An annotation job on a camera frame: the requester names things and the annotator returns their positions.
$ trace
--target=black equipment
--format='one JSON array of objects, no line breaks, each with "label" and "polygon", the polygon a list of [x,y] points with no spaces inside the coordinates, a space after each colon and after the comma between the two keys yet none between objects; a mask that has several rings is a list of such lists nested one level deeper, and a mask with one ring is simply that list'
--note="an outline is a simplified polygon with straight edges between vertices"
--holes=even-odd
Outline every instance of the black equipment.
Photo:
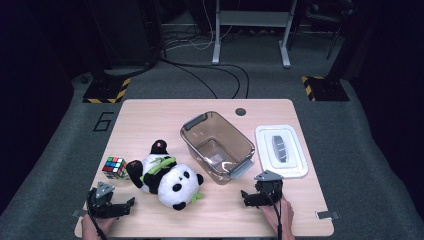
[{"label": "black equipment", "polygon": [[116,218],[130,214],[135,197],[123,204],[112,204],[112,195],[115,188],[99,182],[97,188],[90,190],[87,196],[88,214],[95,218]]},{"label": "black equipment", "polygon": [[246,206],[273,206],[283,197],[283,177],[274,172],[266,170],[255,177],[258,180],[255,194],[248,194],[241,190]]}]

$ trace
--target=panda face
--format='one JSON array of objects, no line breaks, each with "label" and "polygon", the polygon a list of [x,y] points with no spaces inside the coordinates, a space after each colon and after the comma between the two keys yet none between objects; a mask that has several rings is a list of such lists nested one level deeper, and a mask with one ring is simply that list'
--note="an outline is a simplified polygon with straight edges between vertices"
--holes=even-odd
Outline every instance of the panda face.
[{"label": "panda face", "polygon": [[183,209],[198,191],[197,174],[189,166],[178,164],[163,176],[158,188],[158,197],[168,207]]}]

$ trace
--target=white plastic tray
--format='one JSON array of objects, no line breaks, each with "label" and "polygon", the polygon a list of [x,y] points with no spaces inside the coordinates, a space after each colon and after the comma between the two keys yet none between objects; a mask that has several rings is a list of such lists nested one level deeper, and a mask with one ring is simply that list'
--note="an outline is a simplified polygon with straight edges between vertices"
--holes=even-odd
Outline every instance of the white plastic tray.
[{"label": "white plastic tray", "polygon": [[[256,145],[263,170],[270,170],[284,178],[301,178],[308,173],[305,155],[296,131],[290,125],[261,125],[256,128]],[[285,162],[276,156],[273,137],[284,142]]]}]

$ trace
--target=panda ear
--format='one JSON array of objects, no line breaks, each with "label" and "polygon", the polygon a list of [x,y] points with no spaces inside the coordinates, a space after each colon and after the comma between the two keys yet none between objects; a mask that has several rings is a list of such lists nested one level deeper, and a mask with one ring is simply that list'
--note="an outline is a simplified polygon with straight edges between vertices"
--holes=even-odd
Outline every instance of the panda ear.
[{"label": "panda ear", "polygon": [[203,181],[204,181],[203,176],[200,174],[197,174],[197,182],[199,183],[199,185],[202,185]]},{"label": "panda ear", "polygon": [[179,204],[172,205],[172,208],[174,208],[177,211],[181,211],[185,208],[187,204],[185,202],[180,202]]}]

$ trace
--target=table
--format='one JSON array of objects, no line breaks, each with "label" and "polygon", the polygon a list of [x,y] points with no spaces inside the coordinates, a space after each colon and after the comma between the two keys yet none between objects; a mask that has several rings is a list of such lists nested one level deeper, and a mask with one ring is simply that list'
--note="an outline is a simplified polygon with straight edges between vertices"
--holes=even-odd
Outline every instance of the table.
[{"label": "table", "polygon": [[[246,114],[238,116],[237,108]],[[190,156],[187,144],[180,136],[184,123],[207,111],[216,111],[232,123],[256,146],[255,129],[259,125],[289,124],[298,137],[307,159],[309,172],[302,179],[284,180],[283,193],[295,211],[292,231],[295,236],[329,236],[334,232],[331,220],[319,220],[315,211],[327,211],[324,196],[306,145],[293,103],[286,99],[162,99],[126,100],[101,159],[92,183],[98,181],[116,187],[113,204],[125,203],[135,197],[128,216],[115,223],[110,237],[275,237],[261,211],[244,206],[240,190],[254,193],[254,177],[263,172],[258,153],[255,162],[239,179],[226,185],[216,184]],[[168,152],[202,174],[205,182],[200,191],[205,197],[189,204],[182,211],[162,205],[156,195],[137,189],[130,180],[107,179],[101,171],[109,156],[127,162],[144,159],[157,139],[168,143]],[[75,234],[81,237],[78,221]]]},{"label": "table", "polygon": [[292,0],[289,12],[222,11],[220,0],[216,0],[216,37],[212,64],[219,64],[219,55],[221,52],[221,25],[284,27],[283,39],[278,41],[278,45],[281,52],[283,67],[290,68],[290,60],[286,45],[296,4],[297,0]]}]

